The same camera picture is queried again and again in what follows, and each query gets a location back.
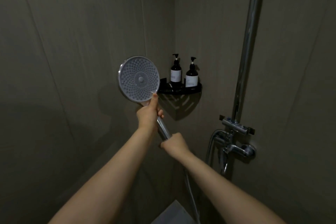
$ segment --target chrome shower handle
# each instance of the chrome shower handle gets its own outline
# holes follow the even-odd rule
[[[168,140],[169,138],[171,138],[172,135],[169,132],[168,128],[166,127],[166,124],[161,119],[161,117],[158,117],[156,121],[157,121],[158,129],[160,130],[161,134],[164,136],[165,140]]]

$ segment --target hand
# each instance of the hand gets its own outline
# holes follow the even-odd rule
[[[181,133],[173,134],[171,138],[160,145],[171,157],[180,161],[183,156],[192,154]]]
[[[149,105],[140,108],[140,110],[136,112],[139,120],[139,128],[144,128],[151,132],[157,129],[156,120],[158,116],[161,118],[164,117],[163,110],[158,106],[158,101],[158,95],[154,93]]]

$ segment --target finger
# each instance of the finger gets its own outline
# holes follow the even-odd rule
[[[156,110],[156,107],[158,106],[158,101],[159,101],[158,95],[156,93],[153,93],[149,106]]]

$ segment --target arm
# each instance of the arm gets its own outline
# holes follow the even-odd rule
[[[123,203],[156,130],[158,96],[137,116],[139,128],[113,158],[58,211],[49,224],[109,223]]]
[[[228,224],[285,224],[265,205],[193,155],[180,133],[174,134],[169,140],[162,142],[161,147],[189,171]]]

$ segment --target black corner shelf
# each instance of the black corner shelf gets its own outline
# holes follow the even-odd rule
[[[160,94],[169,94],[169,95],[189,95],[200,93],[202,91],[202,84],[198,83],[195,87],[186,87],[186,80],[184,79],[184,84],[181,84],[180,87],[172,87],[167,83],[167,78],[160,79],[160,87],[157,91]]]

